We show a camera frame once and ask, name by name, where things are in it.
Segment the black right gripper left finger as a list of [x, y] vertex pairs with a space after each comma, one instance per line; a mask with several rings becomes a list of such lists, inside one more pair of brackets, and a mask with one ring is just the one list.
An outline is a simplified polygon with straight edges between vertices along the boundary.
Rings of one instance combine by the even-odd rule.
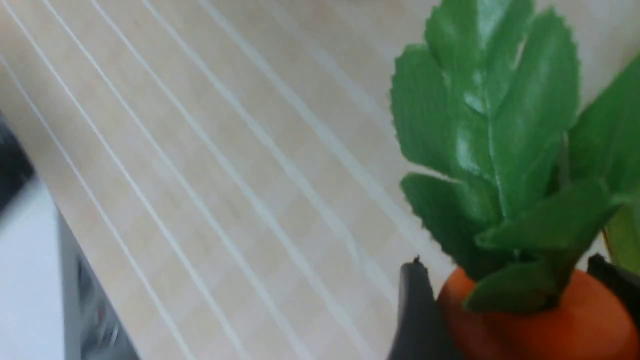
[[461, 360], [420, 257], [402, 264], [399, 274], [397, 328], [387, 358]]

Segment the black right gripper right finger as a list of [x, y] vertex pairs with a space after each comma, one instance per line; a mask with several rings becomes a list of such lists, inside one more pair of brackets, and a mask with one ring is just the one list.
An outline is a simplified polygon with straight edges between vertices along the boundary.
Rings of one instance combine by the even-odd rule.
[[589, 256], [587, 273], [603, 283], [622, 302], [634, 326], [640, 330], [640, 278], [635, 273], [608, 262], [596, 253]]

